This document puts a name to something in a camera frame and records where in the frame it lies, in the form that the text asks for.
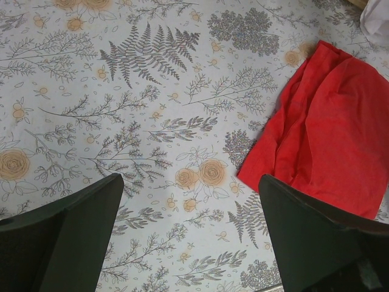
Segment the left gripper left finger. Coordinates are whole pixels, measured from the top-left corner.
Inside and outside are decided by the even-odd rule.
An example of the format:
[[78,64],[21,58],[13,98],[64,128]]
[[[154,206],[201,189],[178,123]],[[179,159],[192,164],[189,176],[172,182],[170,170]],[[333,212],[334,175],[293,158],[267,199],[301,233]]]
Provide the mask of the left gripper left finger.
[[123,189],[114,173],[1,220],[1,291],[95,291]]

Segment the white button shirt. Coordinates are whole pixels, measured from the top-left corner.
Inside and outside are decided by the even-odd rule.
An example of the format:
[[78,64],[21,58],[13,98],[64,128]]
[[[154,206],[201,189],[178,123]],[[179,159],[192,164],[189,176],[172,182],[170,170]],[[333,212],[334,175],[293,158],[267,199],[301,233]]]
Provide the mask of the white button shirt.
[[388,0],[367,2],[360,16],[360,29],[369,42],[388,45]]

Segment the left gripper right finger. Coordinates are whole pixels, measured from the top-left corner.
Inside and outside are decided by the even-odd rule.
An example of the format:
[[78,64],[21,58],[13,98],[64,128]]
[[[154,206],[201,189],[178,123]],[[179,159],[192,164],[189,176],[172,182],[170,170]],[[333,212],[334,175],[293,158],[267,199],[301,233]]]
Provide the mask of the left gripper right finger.
[[271,175],[259,194],[284,291],[388,291],[388,225]]

